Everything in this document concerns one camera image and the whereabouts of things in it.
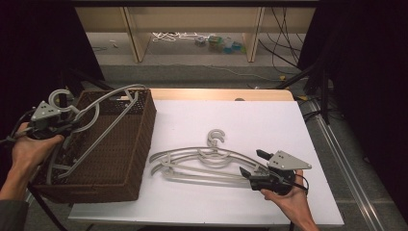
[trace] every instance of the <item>hand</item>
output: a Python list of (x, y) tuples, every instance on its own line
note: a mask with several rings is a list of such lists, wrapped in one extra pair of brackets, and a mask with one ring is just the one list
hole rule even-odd
[[(27, 124), (22, 123), (18, 132), (24, 130)], [(12, 168), (1, 189), (0, 199), (23, 200), (27, 184), (38, 165), (48, 157), (54, 146), (63, 140), (61, 135), (41, 141), (26, 136), (18, 138), (13, 147)]]
[[(28, 123), (22, 123), (18, 132), (24, 130)], [(64, 137), (57, 135), (47, 140), (33, 140), (27, 136), (19, 138), (13, 147), (13, 167), (33, 170), (43, 162), (54, 146), (63, 141)]]
[[(296, 184), (303, 186), (303, 170), (296, 171)], [(273, 201), (297, 227), (301, 230), (319, 230), (312, 218), (306, 192), (293, 187), (286, 195), (278, 195), (269, 190), (261, 190), (265, 200)]]

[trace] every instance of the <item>metal rail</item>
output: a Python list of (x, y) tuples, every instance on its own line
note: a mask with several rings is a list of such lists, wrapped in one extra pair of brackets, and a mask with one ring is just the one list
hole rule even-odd
[[(310, 107), (313, 111), (320, 110), (319, 103), (314, 100)], [(342, 171), (343, 177), (350, 187), (351, 193), (360, 208), (360, 211), (366, 220), (367, 226), (372, 231), (380, 231), (385, 230), (381, 221), (377, 215), (375, 208), (372, 206), (366, 192), (364, 191), (363, 187), (360, 184), (354, 170), (352, 169), (350, 163), (348, 162), (347, 157), (345, 156), (342, 147), (340, 146), (339, 142), (336, 139), (330, 125), (326, 124), (324, 119), (321, 115), (317, 116), (319, 127), (326, 138), (327, 143), (330, 146), (332, 154)]]

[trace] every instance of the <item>brown wicker basket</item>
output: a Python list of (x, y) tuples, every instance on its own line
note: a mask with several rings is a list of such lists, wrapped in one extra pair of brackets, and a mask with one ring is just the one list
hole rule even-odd
[[(77, 108), (86, 108), (108, 92), (83, 91)], [(132, 109), (68, 177), (53, 177), (52, 185), (46, 185), (48, 163), (44, 163), (33, 181), (34, 187), (41, 195), (57, 203), (100, 203), (138, 199), (153, 134), (156, 108), (150, 90), (138, 90), (137, 93), (139, 98)], [(116, 100), (122, 95), (125, 94), (116, 94), (99, 104), (99, 118), (88, 130), (72, 135), (66, 148), (59, 153), (56, 163), (72, 166), (84, 154), (129, 103)], [(90, 110), (83, 116), (81, 126), (90, 122), (93, 111)], [(64, 173), (59, 169), (53, 171), (54, 176)]]

